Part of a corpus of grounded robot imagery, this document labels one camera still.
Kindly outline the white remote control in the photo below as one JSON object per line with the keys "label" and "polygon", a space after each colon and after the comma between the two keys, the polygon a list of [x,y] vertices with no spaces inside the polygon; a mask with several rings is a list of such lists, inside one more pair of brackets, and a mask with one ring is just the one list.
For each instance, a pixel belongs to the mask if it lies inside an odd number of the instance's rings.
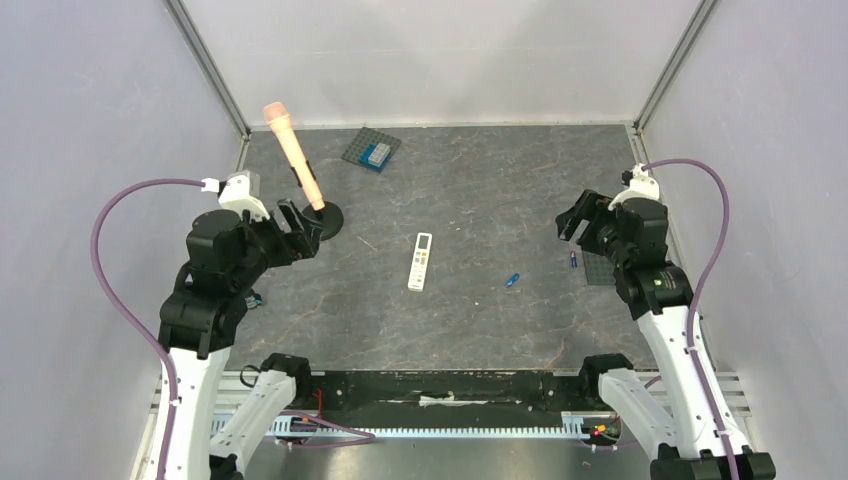
{"label": "white remote control", "polygon": [[432,238],[431,233],[419,232],[417,234],[407,282],[407,288],[410,291],[422,292],[424,290]]}

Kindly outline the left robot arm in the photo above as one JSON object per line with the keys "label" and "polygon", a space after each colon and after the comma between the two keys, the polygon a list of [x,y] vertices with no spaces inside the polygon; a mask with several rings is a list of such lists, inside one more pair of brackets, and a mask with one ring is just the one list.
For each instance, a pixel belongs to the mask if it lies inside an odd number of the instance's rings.
{"label": "left robot arm", "polygon": [[307,359],[272,354],[248,398],[217,434],[211,432],[225,364],[245,317],[247,297],[269,269],[318,252],[321,215],[277,203],[289,225],[252,220],[247,211],[214,210],[197,217],[186,238],[188,261],[160,308],[158,342],[164,368],[147,479],[241,479],[274,419],[313,398]]}

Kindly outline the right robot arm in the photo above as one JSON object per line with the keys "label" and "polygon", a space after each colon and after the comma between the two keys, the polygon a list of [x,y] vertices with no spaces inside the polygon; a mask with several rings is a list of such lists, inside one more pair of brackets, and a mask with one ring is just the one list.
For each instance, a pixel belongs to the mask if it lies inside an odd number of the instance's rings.
{"label": "right robot arm", "polygon": [[585,358],[577,392],[591,408],[610,406],[650,460],[653,479],[773,479],[776,467],[739,428],[709,368],[694,292],[667,258],[668,210],[645,197],[615,202],[585,190],[556,218],[557,235],[613,267],[619,298],[655,358],[662,406],[622,354]]}

